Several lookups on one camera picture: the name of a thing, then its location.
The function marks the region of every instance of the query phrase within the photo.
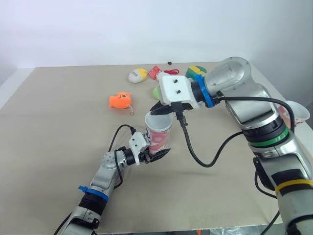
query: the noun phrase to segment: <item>paper cup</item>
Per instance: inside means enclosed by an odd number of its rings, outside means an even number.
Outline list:
[[[173,123],[173,115],[151,115],[145,116],[146,136],[150,141],[149,151],[156,154],[158,151],[169,148],[169,130]]]
[[[310,112],[301,104],[294,101],[286,101],[294,114],[295,125],[303,123],[310,118]],[[278,106],[278,111],[285,124],[290,128],[290,117],[288,111],[283,106]]]

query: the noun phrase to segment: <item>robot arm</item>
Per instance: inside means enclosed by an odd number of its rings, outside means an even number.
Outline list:
[[[242,96],[270,97],[262,85],[253,81],[248,61],[230,57],[206,78],[199,76],[196,81],[180,75],[165,75],[159,81],[160,102],[151,109],[152,115],[175,112],[183,127],[187,125],[184,110],[210,108],[225,100],[255,155],[253,162],[262,184],[276,192],[286,230],[290,235],[291,231],[312,234],[312,167],[272,103],[238,100]],[[94,235],[105,205],[122,179],[121,171],[135,163],[156,161],[169,151],[151,156],[145,136],[140,132],[132,135],[130,148],[106,153],[90,186],[79,187],[85,195],[66,219],[61,234]]]
[[[149,155],[149,141],[141,132],[134,132],[129,140],[130,148],[119,148],[107,152],[101,159],[100,167],[89,187],[79,186],[85,195],[79,205],[64,223],[62,235],[95,235],[102,212],[113,190],[122,181],[119,175],[130,165],[141,162],[151,163],[161,159],[170,149]]]
[[[201,104],[213,107],[225,100],[255,155],[253,162],[262,184],[276,192],[286,230],[312,234],[312,167],[272,103],[240,100],[243,96],[270,97],[265,87],[253,81],[248,61],[230,57],[196,81],[163,76],[158,91],[160,103],[151,109],[152,114],[175,112],[182,126],[187,125],[183,110],[198,109]]]

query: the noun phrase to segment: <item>black wire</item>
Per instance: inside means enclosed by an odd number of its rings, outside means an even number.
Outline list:
[[[60,226],[56,229],[56,231],[54,232],[53,235],[57,235],[58,232],[60,231],[60,229],[63,227],[63,225],[66,223],[66,221],[68,220],[68,218],[70,217],[71,213],[62,221],[62,223],[60,224]]]
[[[267,98],[267,97],[246,97],[246,96],[237,96],[237,97],[226,97],[226,96],[222,96],[219,98],[219,100],[238,100],[238,101],[266,101],[266,102],[271,102],[271,103],[276,103],[276,104],[280,104],[281,106],[284,106],[288,113],[289,113],[289,117],[290,117],[290,129],[291,131],[294,133],[294,114],[293,111],[291,109],[291,107],[278,99],[273,99],[273,98]]]
[[[118,129],[116,130],[114,136],[113,136],[113,139],[112,139],[111,144],[110,144],[110,147],[109,147],[109,152],[110,152],[111,149],[112,149],[112,146],[113,146],[113,143],[114,143],[114,140],[115,140],[115,137],[116,137],[117,133],[118,133],[119,130],[120,130],[122,127],[124,127],[124,126],[129,127],[130,130],[131,130],[131,132],[132,132],[132,130],[135,131],[135,129],[134,129],[132,126],[130,126],[130,125],[127,125],[127,124],[120,125],[120,126],[118,127]],[[114,150],[114,160],[115,160],[115,166],[116,166],[116,169],[117,169],[117,172],[118,172],[118,176],[119,176],[120,182],[119,182],[118,185],[114,186],[114,189],[120,187],[120,186],[122,185],[122,183],[123,183],[123,176],[122,176],[121,170],[120,170],[119,165],[118,165],[118,162],[117,162],[117,155],[116,155],[116,152],[117,152],[117,150]]]
[[[117,133],[118,133],[119,130],[120,130],[122,127],[124,127],[124,126],[127,126],[127,127],[129,127],[129,128],[132,128],[132,126],[127,125],[127,124],[123,124],[123,125],[120,125],[120,126],[119,126],[119,128],[116,130],[116,132],[115,132],[115,134],[114,134],[114,136],[113,136],[113,139],[112,139],[112,141],[111,141],[111,144],[110,144],[110,147],[109,147],[109,152],[110,152],[111,149],[112,149],[112,146],[113,146],[113,143],[114,143],[114,140],[115,140],[115,137],[116,137]]]
[[[263,232],[260,235],[264,235],[274,224],[274,222],[276,221],[276,219],[279,216],[279,211],[276,213],[276,215],[274,216],[274,218],[272,219],[272,221],[267,225],[267,227],[263,230]]]
[[[117,162],[116,152],[117,152],[117,150],[114,150],[114,160],[115,160],[115,165],[116,165],[116,169],[117,169],[117,172],[118,172],[118,175],[119,175],[120,182],[119,182],[118,185],[114,186],[114,189],[120,187],[122,185],[122,183],[123,183],[123,176],[122,176],[121,170],[120,170],[118,162]]]
[[[277,199],[277,197],[276,197],[275,195],[272,195],[272,194],[270,194],[270,193],[268,193],[268,192],[265,192],[264,190],[262,190],[262,189],[259,187],[259,184],[258,184],[258,173],[257,173],[257,171],[255,171],[255,174],[254,174],[254,183],[255,183],[256,188],[257,188],[261,193],[263,193],[263,194],[265,194],[265,195],[267,195],[267,196],[269,196],[269,197],[272,197],[272,198]]]
[[[187,129],[186,129],[186,126],[185,126],[185,125],[181,125],[181,127],[182,127],[182,130],[183,130],[183,132],[184,132],[184,135],[185,135],[185,138],[186,138],[186,142],[187,142],[187,146],[188,146],[188,149],[189,149],[189,152],[190,152],[191,156],[195,159],[195,161],[196,161],[198,164],[200,164],[201,166],[206,167],[206,168],[212,167],[212,166],[215,164],[215,162],[216,162],[217,159],[219,158],[219,156],[220,156],[220,154],[221,154],[223,148],[225,147],[225,145],[226,145],[232,138],[234,138],[234,137],[236,137],[236,136],[238,136],[238,135],[241,135],[241,134],[243,133],[242,131],[240,131],[240,132],[237,132],[237,133],[231,135],[230,137],[228,137],[228,138],[224,141],[224,143],[220,146],[220,148],[219,148],[219,150],[217,151],[217,153],[216,153],[214,159],[212,160],[212,162],[210,162],[209,164],[205,164],[205,163],[203,163],[203,162],[197,157],[197,155],[195,154],[195,152],[194,152],[194,150],[193,150],[193,148],[192,148],[192,146],[191,146],[191,142],[190,142],[190,139],[189,139],[189,135],[188,135],[188,131],[187,131]]]

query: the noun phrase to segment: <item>blue cable tie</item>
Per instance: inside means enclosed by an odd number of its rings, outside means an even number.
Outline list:
[[[106,200],[107,202],[109,201],[109,197],[108,197],[107,195],[105,195],[104,193],[99,192],[99,191],[97,191],[97,190],[95,190],[95,189],[91,189],[91,188],[88,188],[88,187],[86,187],[86,186],[81,186],[81,185],[80,185],[78,188],[79,188],[81,191],[83,191],[83,192],[88,192],[88,193],[95,194],[95,195],[97,195],[97,196],[103,198],[103,199]]]
[[[204,77],[202,75],[198,74],[198,75],[195,76],[195,79],[199,83],[200,89],[201,89],[202,94],[204,96],[204,99],[205,99],[205,101],[207,103],[207,106],[209,108],[214,107],[214,103],[212,101],[212,98],[210,97],[210,94],[209,94],[209,92],[207,91],[207,89],[205,87]]]

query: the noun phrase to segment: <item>beige table surface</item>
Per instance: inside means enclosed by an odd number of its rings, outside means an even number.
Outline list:
[[[191,64],[159,65],[184,74]],[[196,63],[211,70],[217,63]],[[130,71],[152,65],[36,68],[0,110],[0,233],[52,234],[78,205],[123,123],[144,131],[144,116],[156,103],[147,78],[127,81]],[[279,93],[255,69],[256,80]],[[131,92],[129,110],[108,107],[109,96]],[[197,155],[205,162],[239,131],[224,104],[185,112]],[[115,147],[126,145],[123,130]],[[242,136],[233,139],[213,168],[189,155],[177,121],[172,150],[153,164],[130,167],[114,191],[98,233],[177,231],[268,223],[278,207],[254,186],[252,152]]]

